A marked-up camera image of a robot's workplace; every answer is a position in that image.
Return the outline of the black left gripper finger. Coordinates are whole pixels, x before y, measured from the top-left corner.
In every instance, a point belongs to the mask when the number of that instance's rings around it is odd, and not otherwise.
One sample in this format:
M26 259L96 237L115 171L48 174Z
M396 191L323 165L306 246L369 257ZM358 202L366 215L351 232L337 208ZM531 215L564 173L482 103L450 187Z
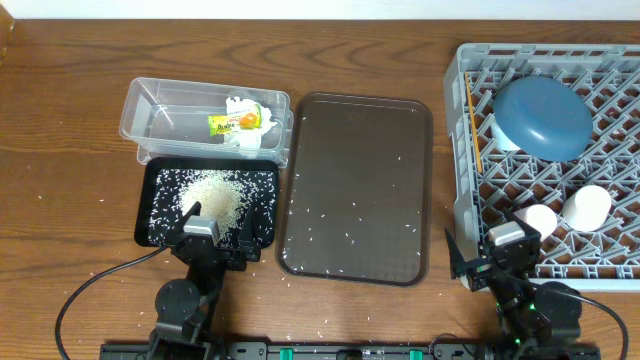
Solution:
M178 220L177 223L177 239L182 240L188 236L200 236L198 230L192 226L188 226L187 230L184 230L185 226L189 223L193 216L199 216L201 211L201 204L196 201L191 208Z
M246 212L244 223L241 227L238 237L238 244L244 250L260 249L260 246L255 239L254 219L255 207L253 205L250 205Z

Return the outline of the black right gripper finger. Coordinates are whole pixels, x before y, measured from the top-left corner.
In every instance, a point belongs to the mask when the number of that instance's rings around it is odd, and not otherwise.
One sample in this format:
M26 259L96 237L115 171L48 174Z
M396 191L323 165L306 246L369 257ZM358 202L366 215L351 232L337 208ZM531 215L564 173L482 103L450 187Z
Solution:
M464 276L468 270L467 262L461 254L451 232L444 229L450 260L450 276L452 279Z
M531 240L539 240L540 232L536 230L533 226L529 225L526 221L522 220L520 217L516 216L512 211L506 210L504 213L506 219L509 222L516 222L517 225L523 232L522 238Z

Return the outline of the pale pink cup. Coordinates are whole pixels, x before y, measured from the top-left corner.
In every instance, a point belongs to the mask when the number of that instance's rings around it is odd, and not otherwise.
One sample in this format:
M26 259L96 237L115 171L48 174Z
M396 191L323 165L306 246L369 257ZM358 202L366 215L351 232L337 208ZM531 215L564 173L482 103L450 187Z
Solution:
M546 205L531 205L517 210L514 214L538 230L541 241L549 237L558 226L556 213Z

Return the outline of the white cup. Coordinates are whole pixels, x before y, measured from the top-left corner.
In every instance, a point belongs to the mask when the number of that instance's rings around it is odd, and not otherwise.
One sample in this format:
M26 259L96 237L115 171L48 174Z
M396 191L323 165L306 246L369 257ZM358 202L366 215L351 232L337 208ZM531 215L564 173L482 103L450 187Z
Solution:
M612 198L605 188L588 185L565 202L561 216L576 231L595 231L605 223L611 206Z

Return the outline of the yellow green snack wrapper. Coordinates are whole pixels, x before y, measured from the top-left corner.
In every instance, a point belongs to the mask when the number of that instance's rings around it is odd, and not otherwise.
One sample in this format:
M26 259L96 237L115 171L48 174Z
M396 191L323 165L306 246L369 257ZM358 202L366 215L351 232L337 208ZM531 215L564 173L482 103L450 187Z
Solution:
M259 105L247 110L226 115L208 117L209 134L211 136L238 133L244 130L255 130L261 127L262 114Z

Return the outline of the white tissue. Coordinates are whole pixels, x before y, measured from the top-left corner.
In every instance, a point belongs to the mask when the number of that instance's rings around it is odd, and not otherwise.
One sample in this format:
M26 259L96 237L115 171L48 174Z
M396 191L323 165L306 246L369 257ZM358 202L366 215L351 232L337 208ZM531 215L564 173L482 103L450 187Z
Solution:
M261 124L256 129L241 130L224 136L224 143L242 148L260 148L262 137L276 125L272 120L272 111L251 99L240 97L228 97L226 99L226 111L228 115L240 112L253 112L260 115Z

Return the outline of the light blue rice bowl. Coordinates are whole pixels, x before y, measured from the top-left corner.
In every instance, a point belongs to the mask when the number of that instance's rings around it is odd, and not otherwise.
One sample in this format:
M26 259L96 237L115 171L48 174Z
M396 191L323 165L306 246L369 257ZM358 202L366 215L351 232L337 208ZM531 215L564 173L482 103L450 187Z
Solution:
M516 145L501 129L497 121L494 121L491 125L491 133L493 139L496 141L496 147L505 152L519 151L520 147Z

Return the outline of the wooden chopstick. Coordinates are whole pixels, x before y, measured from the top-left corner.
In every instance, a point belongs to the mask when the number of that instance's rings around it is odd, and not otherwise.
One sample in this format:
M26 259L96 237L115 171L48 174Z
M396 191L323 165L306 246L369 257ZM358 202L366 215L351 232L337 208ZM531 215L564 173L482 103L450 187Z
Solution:
M464 80L465 80L466 99L468 104L467 107L468 107L470 126L471 126L471 135L473 140L473 149L474 149L474 155L476 160L476 169L478 174L482 174L483 165L482 165L481 153L479 149L477 126L475 121L475 108L473 104L472 87L471 87L471 81L470 81L471 79L468 72L464 73Z

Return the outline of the dark blue plate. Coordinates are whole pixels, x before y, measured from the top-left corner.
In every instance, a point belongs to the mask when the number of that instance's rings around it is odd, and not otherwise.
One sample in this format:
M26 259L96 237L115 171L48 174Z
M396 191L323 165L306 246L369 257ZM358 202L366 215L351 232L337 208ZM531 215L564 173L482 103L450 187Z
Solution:
M543 76L510 82L497 93L493 115L520 150L546 161L577 159L593 131L592 116L582 98Z

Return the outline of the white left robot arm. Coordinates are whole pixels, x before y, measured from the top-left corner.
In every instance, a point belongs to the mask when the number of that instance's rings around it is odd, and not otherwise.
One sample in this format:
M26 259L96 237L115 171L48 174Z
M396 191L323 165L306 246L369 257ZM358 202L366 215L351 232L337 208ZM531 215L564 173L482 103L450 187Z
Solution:
M150 360L226 359L224 341L210 333L216 304L228 271L242 272L260 260L255 208L247 211L232 248L216 244L213 218L200 215L196 202L166 233L171 254L188 266L183 279L163 285L155 299L157 320L144 357Z

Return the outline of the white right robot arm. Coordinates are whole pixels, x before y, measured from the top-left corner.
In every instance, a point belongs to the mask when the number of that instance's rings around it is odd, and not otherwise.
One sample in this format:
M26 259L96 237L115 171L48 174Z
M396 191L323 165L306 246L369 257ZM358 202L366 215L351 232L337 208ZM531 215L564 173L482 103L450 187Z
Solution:
M580 336L577 291L559 283L532 283L528 275L540 258L541 233L512 213L484 242L481 254L467 260L450 231L445 232L450 274L464 278L472 291L495 297L501 338L475 351L476 359L569 359Z

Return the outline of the black food waste tray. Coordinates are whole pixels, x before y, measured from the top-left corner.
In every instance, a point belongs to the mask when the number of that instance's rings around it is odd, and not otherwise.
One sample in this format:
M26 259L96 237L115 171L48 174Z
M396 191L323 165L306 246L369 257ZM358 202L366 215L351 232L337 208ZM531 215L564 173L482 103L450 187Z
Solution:
M256 242L266 248L274 240L276 210L279 195L279 168L268 160L203 159L158 157L145 168L143 186L134 230L134 239L140 246L160 246L167 231L184 215L179 204L179 192L196 171L238 171L245 186L246 208L232 232L229 243L233 247L244 223L250 205L255 207Z

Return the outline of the grey dishwasher rack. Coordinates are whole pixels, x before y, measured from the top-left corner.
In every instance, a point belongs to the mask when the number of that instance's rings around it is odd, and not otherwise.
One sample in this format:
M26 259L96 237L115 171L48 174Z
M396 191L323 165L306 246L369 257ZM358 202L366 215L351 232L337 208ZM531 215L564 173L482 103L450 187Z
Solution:
M473 149L464 73L470 75L483 173ZM490 125L496 94L526 76L554 79L576 92L592 115L582 155L549 162L496 147ZM586 292L639 288L639 49L635 45L461 45L444 76L446 126L456 180L456 242L476 257L506 210L543 204L560 211L586 185L605 188L612 206L603 226L580 232L560 222L542 243L532 278Z

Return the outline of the clear plastic waste bin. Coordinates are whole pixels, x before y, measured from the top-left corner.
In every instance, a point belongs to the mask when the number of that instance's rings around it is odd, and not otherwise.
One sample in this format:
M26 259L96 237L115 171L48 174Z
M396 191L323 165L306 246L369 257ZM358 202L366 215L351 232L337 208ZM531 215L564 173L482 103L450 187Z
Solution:
M226 115L226 99L254 100L272 111L276 125L260 148L224 143L209 134L208 117ZM136 78L120 122L120 135L138 144L137 161L160 156L269 160L285 168L289 161L293 113L289 96L277 90L191 81Z

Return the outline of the pile of rice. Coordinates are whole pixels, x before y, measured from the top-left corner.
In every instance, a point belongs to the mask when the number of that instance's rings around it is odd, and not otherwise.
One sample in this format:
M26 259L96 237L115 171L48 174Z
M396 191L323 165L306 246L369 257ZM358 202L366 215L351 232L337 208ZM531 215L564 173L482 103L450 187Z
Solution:
M245 186L238 171L196 171L179 192L179 204L185 214L196 202L202 217L214 218L220 231L219 243L229 243L246 208Z

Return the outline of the dark brown serving tray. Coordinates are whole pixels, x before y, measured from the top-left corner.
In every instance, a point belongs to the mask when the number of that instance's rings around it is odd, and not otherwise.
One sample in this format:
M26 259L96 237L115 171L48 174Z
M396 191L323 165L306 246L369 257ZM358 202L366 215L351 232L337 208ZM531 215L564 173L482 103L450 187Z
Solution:
M277 260L398 287L429 268L433 118L416 100L310 93L295 112Z

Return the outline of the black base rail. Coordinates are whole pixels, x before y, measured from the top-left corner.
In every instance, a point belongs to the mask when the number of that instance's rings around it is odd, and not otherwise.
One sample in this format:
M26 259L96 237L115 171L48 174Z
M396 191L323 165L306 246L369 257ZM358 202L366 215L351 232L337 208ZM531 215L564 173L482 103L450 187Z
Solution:
M294 345L264 342L234 342L224 345L104 344L100 360L145 359L221 359L221 360L464 360L510 359L512 353L500 352L488 344L437 342L426 346Z

